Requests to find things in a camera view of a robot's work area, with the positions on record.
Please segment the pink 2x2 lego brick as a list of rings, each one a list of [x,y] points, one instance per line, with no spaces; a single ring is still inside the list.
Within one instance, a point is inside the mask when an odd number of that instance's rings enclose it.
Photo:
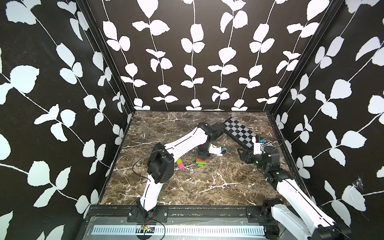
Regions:
[[[178,167],[179,167],[179,169],[181,170],[181,169],[183,169],[185,166],[184,166],[183,163],[180,163],[180,164],[178,164]]]

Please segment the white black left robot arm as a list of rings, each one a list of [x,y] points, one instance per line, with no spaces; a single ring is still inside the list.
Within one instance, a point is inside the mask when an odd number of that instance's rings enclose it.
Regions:
[[[190,133],[172,143],[165,145],[157,143],[149,154],[148,176],[145,177],[147,184],[138,208],[145,214],[154,211],[162,186],[173,176],[175,165],[180,165],[181,157],[194,148],[198,149],[197,161],[199,163],[205,164],[211,155],[221,157],[226,149],[217,147],[212,142],[223,133],[224,128],[220,123],[210,125],[202,122]]]

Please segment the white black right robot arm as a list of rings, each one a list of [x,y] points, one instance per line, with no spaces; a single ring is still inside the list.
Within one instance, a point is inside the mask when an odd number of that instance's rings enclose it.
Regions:
[[[263,205],[248,213],[265,222],[278,223],[297,240],[350,240],[352,232],[346,224],[338,224],[324,213],[281,168],[280,154],[273,146],[262,145],[257,153],[238,149],[242,162],[253,164],[265,180],[289,203],[279,199],[264,200]]]

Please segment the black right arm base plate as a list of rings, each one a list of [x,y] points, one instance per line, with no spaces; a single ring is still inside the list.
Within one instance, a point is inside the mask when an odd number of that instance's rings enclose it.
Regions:
[[[272,216],[271,208],[266,206],[246,207],[246,217],[249,223],[275,224],[277,221]]]

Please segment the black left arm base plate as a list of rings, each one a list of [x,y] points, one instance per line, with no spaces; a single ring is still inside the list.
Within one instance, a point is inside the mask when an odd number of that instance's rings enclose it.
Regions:
[[[156,206],[150,211],[145,211],[141,206],[132,206],[127,218],[128,223],[148,223],[160,222],[166,223],[168,219],[169,208],[165,206]]]

